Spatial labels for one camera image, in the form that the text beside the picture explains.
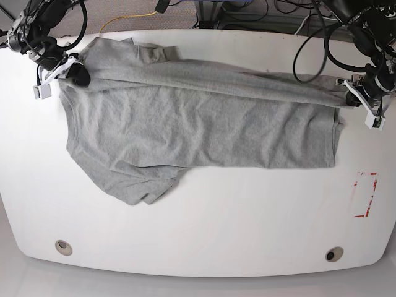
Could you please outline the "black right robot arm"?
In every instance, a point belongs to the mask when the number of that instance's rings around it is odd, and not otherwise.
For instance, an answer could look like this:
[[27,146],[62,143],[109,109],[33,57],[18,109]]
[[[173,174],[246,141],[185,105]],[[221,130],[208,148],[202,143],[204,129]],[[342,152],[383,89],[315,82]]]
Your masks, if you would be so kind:
[[[82,26],[73,43],[58,45],[57,39],[50,36],[73,5],[78,4],[82,11]],[[88,23],[87,9],[83,1],[29,1],[8,30],[7,45],[13,52],[27,54],[37,65],[36,78],[39,86],[44,85],[42,72],[46,71],[47,81],[64,77],[79,86],[88,86],[90,74],[79,61],[77,53],[68,54],[83,39]]]

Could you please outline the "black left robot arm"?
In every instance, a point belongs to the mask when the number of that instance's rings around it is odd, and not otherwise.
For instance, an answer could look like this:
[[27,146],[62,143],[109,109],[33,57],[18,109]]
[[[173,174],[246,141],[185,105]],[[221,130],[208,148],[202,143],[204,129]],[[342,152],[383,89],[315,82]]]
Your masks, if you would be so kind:
[[[360,74],[352,80],[369,106],[381,103],[395,91],[395,1],[322,1],[338,20],[326,30],[324,48],[336,66]],[[334,31],[345,27],[357,50],[371,59],[364,67],[338,61],[330,52],[329,40]]]

